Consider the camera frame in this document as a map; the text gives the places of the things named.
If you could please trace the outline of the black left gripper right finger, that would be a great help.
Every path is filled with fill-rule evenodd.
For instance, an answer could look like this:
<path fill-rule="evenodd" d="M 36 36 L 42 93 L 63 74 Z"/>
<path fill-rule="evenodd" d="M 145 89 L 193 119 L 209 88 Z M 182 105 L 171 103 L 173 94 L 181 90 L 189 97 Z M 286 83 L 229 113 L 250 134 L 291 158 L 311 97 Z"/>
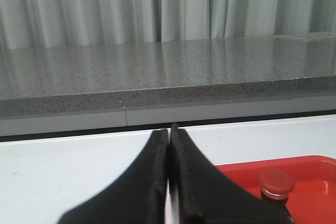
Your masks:
<path fill-rule="evenodd" d="M 185 129 L 173 124 L 169 143 L 172 203 L 181 223 L 292 223 L 289 212 L 250 194 L 221 173 Z"/>

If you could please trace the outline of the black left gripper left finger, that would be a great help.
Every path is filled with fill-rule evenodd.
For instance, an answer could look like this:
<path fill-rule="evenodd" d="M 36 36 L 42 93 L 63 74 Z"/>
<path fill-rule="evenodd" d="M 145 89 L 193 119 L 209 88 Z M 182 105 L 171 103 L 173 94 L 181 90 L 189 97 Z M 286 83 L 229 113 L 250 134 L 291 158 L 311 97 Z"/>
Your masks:
<path fill-rule="evenodd" d="M 133 163 L 59 223 L 164 223 L 169 134 L 154 130 Z"/>

